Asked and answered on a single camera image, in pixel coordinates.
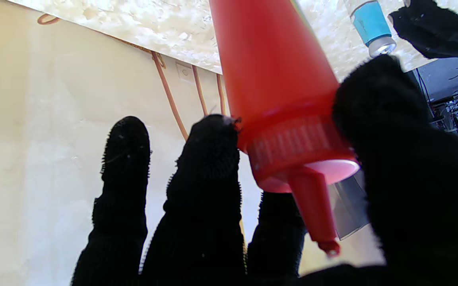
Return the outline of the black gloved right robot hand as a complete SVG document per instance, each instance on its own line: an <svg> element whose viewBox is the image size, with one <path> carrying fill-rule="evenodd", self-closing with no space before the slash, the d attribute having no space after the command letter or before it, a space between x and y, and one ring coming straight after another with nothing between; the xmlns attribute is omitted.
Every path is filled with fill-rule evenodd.
<svg viewBox="0 0 458 286"><path fill-rule="evenodd" d="M307 232L291 194L264 193L244 253L235 120L192 126L148 248L150 143L126 116L104 150L102 194L73 286L458 286L458 137L433 127L422 94L394 56L380 55L340 85L333 118L364 174L367 215L384 265L342 264L303 277Z"/></svg>

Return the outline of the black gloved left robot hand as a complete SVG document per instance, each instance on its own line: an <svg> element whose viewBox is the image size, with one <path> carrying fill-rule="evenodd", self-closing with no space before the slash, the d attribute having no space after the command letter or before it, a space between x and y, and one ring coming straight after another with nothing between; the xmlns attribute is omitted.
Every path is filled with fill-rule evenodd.
<svg viewBox="0 0 458 286"><path fill-rule="evenodd" d="M458 14L434 0L407 0L388 15L397 35L427 59L458 58Z"/></svg>

